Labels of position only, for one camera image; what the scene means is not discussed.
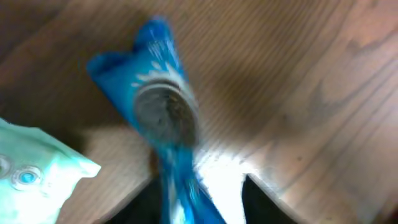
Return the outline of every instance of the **wooden table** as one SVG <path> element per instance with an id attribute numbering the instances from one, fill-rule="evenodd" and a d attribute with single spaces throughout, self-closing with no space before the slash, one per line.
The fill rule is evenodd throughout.
<path id="1" fill-rule="evenodd" d="M 370 223 L 396 205 L 398 1 L 0 0 L 0 116 L 103 167 L 58 223 L 109 216 L 151 177 L 149 146 L 84 67 L 155 14 L 200 102 L 197 167 L 228 223 L 244 221 L 246 173 L 309 223 Z"/>

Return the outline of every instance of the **wood grain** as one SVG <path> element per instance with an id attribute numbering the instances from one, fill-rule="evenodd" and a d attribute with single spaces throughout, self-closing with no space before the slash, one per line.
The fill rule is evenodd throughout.
<path id="1" fill-rule="evenodd" d="M 160 14 L 200 103 L 197 168 L 228 223 L 244 222 L 247 173 L 303 222 L 371 223 L 398 203 L 397 12 L 395 0 L 0 0 L 0 116 L 103 166 L 59 223 L 109 216 L 150 179 L 150 148 L 84 64 Z"/>

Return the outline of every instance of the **black object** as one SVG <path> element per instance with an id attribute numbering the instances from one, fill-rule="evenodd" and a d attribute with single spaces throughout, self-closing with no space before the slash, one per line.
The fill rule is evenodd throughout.
<path id="1" fill-rule="evenodd" d="M 160 179 L 155 178 L 107 224 L 159 224 L 161 205 Z M 296 223 L 284 213 L 257 185 L 246 176 L 242 200 L 247 224 Z"/>

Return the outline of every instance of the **brown wood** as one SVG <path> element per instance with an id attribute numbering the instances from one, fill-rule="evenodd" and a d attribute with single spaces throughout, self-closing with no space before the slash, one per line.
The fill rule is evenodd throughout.
<path id="1" fill-rule="evenodd" d="M 150 148 L 84 66 L 154 14 L 175 31 L 205 129 L 198 168 L 228 223 L 244 220 L 245 173 L 309 223 L 398 203 L 398 1 L 0 0 L 0 116 L 103 166 L 58 223 L 105 217 L 150 178 Z"/>

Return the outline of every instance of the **mint green fabric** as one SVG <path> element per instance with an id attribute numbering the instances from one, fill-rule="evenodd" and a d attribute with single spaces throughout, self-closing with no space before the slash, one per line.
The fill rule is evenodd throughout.
<path id="1" fill-rule="evenodd" d="M 39 128 L 0 119 L 0 223 L 55 223 L 77 182 L 100 169 Z"/>

